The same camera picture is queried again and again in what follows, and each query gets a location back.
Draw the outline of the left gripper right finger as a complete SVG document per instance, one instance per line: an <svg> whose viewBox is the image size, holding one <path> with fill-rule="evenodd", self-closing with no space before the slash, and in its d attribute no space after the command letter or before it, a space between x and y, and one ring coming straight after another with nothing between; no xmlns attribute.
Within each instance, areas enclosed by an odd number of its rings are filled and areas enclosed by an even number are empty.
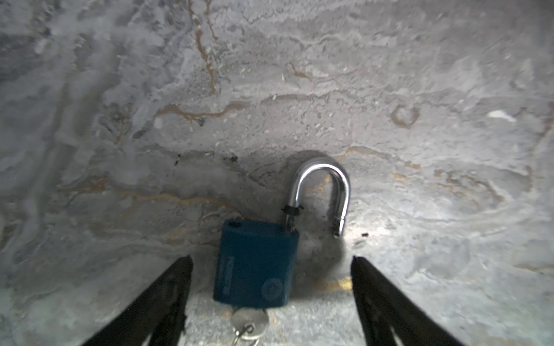
<svg viewBox="0 0 554 346"><path fill-rule="evenodd" d="M363 257L351 262L352 291L367 345L461 345Z"/></svg>

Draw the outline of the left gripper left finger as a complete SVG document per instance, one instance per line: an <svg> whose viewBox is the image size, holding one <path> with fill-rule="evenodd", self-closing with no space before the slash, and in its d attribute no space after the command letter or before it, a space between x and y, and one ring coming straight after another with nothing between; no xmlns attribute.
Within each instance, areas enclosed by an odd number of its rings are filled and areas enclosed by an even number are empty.
<svg viewBox="0 0 554 346"><path fill-rule="evenodd" d="M186 333L193 260L178 258L86 345L177 345Z"/></svg>

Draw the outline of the silver key with ring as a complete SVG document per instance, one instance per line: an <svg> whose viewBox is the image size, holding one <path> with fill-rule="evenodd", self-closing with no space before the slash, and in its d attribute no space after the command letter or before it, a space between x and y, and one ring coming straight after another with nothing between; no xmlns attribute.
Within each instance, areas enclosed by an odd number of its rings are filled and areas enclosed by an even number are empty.
<svg viewBox="0 0 554 346"><path fill-rule="evenodd" d="M230 324L235 332L232 346L241 341L258 345L270 325L269 315L265 309L239 308L231 316Z"/></svg>

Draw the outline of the blue padlock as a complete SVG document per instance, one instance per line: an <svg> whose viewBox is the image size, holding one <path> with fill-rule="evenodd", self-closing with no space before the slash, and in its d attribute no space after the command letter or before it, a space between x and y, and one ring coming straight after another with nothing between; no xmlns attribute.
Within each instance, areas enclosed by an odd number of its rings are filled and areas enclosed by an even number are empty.
<svg viewBox="0 0 554 346"><path fill-rule="evenodd" d="M346 226L351 183L346 170L334 159L306 161L296 171L284 223L244 219L227 220L222 227L214 282L215 301L238 308L272 309L287 305L294 277L300 234L295 218L304 181L313 172L327 170L336 181L336 212L333 236L340 238Z"/></svg>

